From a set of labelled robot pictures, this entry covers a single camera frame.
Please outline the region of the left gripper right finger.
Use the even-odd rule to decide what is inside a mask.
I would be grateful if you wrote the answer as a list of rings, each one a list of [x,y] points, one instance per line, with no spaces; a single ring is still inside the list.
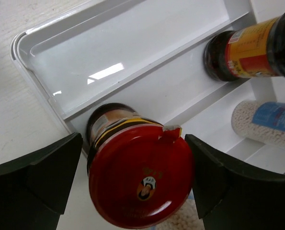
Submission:
[[[285,230],[285,175],[223,153],[192,134],[192,185],[206,230]]]

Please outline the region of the red-lid chili jar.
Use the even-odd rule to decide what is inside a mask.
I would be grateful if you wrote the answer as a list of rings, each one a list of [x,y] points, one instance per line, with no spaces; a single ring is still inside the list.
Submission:
[[[219,81],[285,77],[285,13],[214,36],[204,49],[203,62],[209,76]]]
[[[143,229],[174,214],[194,180],[194,159],[178,125],[165,126],[122,103],[107,103],[86,127],[89,192],[99,214]]]

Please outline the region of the silver-cap spice shaker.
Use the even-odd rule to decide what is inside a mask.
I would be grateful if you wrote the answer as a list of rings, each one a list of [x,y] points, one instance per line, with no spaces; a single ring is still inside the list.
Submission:
[[[242,101],[232,113],[231,126],[241,137],[285,149],[285,103]]]

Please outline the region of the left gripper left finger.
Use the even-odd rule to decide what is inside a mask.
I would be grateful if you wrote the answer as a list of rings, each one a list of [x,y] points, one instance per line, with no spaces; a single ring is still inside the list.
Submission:
[[[80,159],[82,136],[0,164],[0,230],[55,230]]]

